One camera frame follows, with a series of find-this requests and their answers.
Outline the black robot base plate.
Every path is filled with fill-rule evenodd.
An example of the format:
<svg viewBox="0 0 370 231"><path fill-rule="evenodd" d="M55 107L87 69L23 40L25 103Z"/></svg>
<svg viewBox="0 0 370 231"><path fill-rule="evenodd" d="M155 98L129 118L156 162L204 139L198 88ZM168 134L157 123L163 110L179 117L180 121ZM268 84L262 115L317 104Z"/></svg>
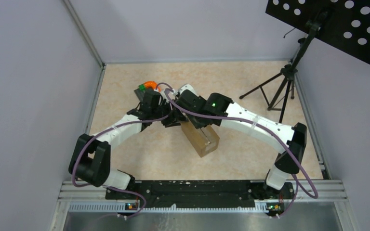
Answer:
<svg viewBox="0 0 370 231"><path fill-rule="evenodd" d="M277 191L263 180L135 180L127 188L135 194L108 189L107 200L136 200L147 208L250 208L265 200L291 199L290 182Z"/></svg>

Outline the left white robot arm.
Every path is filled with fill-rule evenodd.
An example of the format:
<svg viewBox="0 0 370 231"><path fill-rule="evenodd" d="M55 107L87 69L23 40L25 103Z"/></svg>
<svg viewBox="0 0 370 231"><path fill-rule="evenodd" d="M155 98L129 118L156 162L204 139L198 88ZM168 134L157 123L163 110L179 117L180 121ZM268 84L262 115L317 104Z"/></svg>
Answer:
<svg viewBox="0 0 370 231"><path fill-rule="evenodd" d="M154 122L166 128L179 126L186 117L164 99L160 92L146 90L138 105L121 120L94 135L78 137L68 171L76 187L114 187L124 199L135 193L128 173L111 168L111 151L133 135L144 131Z"/></svg>

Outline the brown cardboard express box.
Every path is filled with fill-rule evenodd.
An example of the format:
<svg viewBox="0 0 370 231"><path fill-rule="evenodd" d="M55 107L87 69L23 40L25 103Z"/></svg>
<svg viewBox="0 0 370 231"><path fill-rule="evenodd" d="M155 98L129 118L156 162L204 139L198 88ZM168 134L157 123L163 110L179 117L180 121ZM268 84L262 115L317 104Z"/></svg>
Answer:
<svg viewBox="0 0 370 231"><path fill-rule="evenodd" d="M191 122L183 122L181 129L199 157L203 158L218 148L220 137L212 126L195 128Z"/></svg>

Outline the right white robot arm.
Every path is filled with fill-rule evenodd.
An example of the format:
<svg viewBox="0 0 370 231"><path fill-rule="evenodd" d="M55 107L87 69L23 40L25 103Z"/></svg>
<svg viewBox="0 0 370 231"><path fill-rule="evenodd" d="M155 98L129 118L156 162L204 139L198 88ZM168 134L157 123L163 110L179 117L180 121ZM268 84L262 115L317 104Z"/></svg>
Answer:
<svg viewBox="0 0 370 231"><path fill-rule="evenodd" d="M267 197L277 198L286 180L304 170L301 162L307 143L306 125L297 123L289 126L274 122L219 93L212 93L208 99L204 99L191 90L181 90L176 100L171 99L170 89L164 93L174 107L195 120L197 128L217 125L234 129L265 142L278 152L263 185Z"/></svg>

